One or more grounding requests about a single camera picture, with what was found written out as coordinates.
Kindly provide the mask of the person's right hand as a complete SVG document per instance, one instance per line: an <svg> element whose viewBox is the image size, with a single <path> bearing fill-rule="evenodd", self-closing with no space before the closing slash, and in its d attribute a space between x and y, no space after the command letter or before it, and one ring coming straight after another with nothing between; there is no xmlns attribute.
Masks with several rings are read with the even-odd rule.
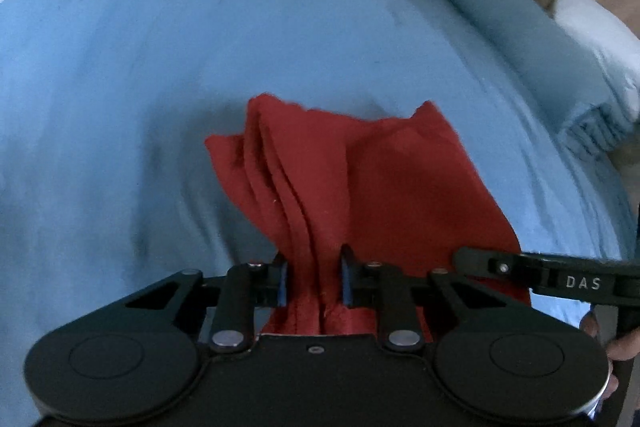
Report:
<svg viewBox="0 0 640 427"><path fill-rule="evenodd" d="M599 339L600 326L597 317L592 311L587 312L579 323L579 328L594 339ZM613 374L613 363L634 359L640 352L640 332L634 329L631 333L620 339L611 340L605 347L608 356L608 385L603 394L603 399L607 400L614 395L620 380Z"/></svg>

